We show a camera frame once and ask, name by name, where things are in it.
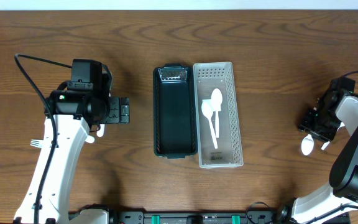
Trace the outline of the white plastic spoon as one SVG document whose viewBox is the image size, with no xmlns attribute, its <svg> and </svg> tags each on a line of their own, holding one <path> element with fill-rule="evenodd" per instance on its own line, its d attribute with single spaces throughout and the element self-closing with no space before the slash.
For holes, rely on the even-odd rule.
<svg viewBox="0 0 358 224">
<path fill-rule="evenodd" d="M 342 127 L 344 127 L 344 126 L 345 126 L 344 123 L 341 123 L 337 130 L 339 130 L 340 128 L 342 128 Z M 322 150 L 325 150 L 325 149 L 329 146 L 329 144 L 330 144 L 330 141 L 325 142 L 325 143 L 322 145 L 321 149 L 322 149 Z"/>
<path fill-rule="evenodd" d="M 217 140 L 216 140 L 214 127 L 213 127 L 213 124 L 212 124 L 213 110 L 212 110 L 212 108 L 209 107 L 208 104 L 202 102 L 202 104 L 201 104 L 201 112 L 208 120 L 213 146 L 214 146 L 215 149 L 217 149 L 218 144 L 217 144 Z"/>
<path fill-rule="evenodd" d="M 223 95 L 219 88 L 215 88 L 211 94 L 211 104 L 215 112 L 215 135 L 219 137 L 219 112 L 221 111 L 221 104 L 223 102 Z"/>
<path fill-rule="evenodd" d="M 301 141 L 301 152 L 304 156 L 311 154 L 314 148 L 314 139 L 311 134 L 307 134 Z"/>
</svg>

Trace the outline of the white plastic fork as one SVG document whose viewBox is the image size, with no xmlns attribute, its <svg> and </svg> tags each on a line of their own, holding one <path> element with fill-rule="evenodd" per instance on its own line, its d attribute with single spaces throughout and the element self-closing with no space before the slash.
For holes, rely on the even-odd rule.
<svg viewBox="0 0 358 224">
<path fill-rule="evenodd" d="M 41 148 L 43 148 L 44 141 L 41 139 L 32 139 L 30 141 L 30 145 L 41 149 Z"/>
<path fill-rule="evenodd" d="M 97 137 L 99 138 L 103 137 L 104 131 L 105 131 L 105 124 L 100 124 L 99 129 L 96 132 Z"/>
<path fill-rule="evenodd" d="M 85 141 L 86 141 L 87 143 L 92 144 L 92 143 L 95 142 L 95 138 L 94 138 L 93 136 L 89 135 L 89 136 L 86 138 Z"/>
</svg>

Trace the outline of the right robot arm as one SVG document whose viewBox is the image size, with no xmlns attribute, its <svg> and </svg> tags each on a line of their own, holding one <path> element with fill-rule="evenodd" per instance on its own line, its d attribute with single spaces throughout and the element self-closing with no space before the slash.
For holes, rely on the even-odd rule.
<svg viewBox="0 0 358 224">
<path fill-rule="evenodd" d="M 314 141 L 330 143 L 339 128 L 350 138 L 335 160 L 329 181 L 307 196 L 299 197 L 278 213 L 282 223 L 324 223 L 352 210 L 358 210 L 358 95 L 355 81 L 345 76 L 331 80 L 318 100 L 317 108 L 306 112 L 299 130 L 307 133 L 301 150 L 308 155 Z"/>
</svg>

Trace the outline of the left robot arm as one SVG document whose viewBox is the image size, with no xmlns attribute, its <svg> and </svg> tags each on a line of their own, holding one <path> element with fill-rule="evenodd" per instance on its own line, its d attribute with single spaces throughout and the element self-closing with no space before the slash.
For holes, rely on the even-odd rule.
<svg viewBox="0 0 358 224">
<path fill-rule="evenodd" d="M 70 192 L 76 165 L 92 126 L 99 137 L 107 124 L 127 124 L 129 99 L 111 96 L 112 73 L 98 61 L 74 59 L 71 78 L 62 82 L 44 104 L 44 141 L 29 189 L 14 223 L 117 223 L 102 205 L 88 205 L 71 218 Z"/>
</svg>

